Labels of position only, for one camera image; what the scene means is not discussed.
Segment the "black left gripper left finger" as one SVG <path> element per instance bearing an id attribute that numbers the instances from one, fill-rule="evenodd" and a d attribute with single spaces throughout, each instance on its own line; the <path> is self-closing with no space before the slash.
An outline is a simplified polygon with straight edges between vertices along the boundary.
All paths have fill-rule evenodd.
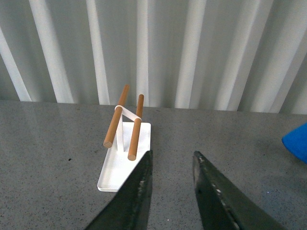
<path id="1" fill-rule="evenodd" d="M 153 151 L 147 151 L 87 230 L 145 230 L 153 186 Z"/>

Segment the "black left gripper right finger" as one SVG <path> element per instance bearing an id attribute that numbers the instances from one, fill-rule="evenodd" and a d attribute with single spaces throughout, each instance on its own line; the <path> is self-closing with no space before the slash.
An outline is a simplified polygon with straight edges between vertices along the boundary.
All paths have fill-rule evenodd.
<path id="1" fill-rule="evenodd" d="M 205 230 L 284 230 L 203 154 L 194 152 L 193 179 Z"/>

